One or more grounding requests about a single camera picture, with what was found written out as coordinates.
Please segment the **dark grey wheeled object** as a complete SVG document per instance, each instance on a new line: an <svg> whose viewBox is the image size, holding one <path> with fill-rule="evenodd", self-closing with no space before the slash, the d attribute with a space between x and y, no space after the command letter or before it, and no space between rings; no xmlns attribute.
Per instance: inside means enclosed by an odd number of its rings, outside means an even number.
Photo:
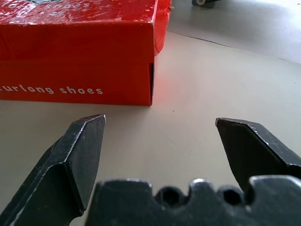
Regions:
<svg viewBox="0 0 301 226"><path fill-rule="evenodd" d="M215 3L220 0L191 0L193 6L202 8L213 8Z"/></svg>

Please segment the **red cardboard shoe box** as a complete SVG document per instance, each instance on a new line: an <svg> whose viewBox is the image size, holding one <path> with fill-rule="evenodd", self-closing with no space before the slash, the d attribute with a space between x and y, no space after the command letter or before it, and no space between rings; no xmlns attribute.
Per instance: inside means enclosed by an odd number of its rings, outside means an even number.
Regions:
<svg viewBox="0 0 301 226"><path fill-rule="evenodd" d="M7 64L0 100L150 106L153 79L153 63Z"/></svg>

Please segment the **red shoe box lid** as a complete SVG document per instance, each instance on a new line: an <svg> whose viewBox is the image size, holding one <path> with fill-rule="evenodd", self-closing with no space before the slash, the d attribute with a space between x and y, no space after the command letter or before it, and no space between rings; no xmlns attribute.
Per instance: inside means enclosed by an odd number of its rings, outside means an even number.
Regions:
<svg viewBox="0 0 301 226"><path fill-rule="evenodd" d="M0 61L152 63L172 0L0 0Z"/></svg>

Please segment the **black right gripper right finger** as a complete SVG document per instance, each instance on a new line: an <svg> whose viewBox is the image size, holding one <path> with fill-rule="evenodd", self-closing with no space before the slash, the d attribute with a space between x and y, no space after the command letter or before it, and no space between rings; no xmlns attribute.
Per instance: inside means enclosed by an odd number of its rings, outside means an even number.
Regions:
<svg viewBox="0 0 301 226"><path fill-rule="evenodd" d="M240 186L262 175L289 175L301 179L301 157L259 123L217 118L215 125L231 171Z"/></svg>

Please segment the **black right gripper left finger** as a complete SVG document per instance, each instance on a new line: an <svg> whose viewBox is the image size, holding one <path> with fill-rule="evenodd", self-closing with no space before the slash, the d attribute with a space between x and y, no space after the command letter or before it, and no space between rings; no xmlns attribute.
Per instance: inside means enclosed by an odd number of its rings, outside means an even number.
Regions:
<svg viewBox="0 0 301 226"><path fill-rule="evenodd" d="M49 147L0 214L0 226L69 226L87 210L106 117L74 121Z"/></svg>

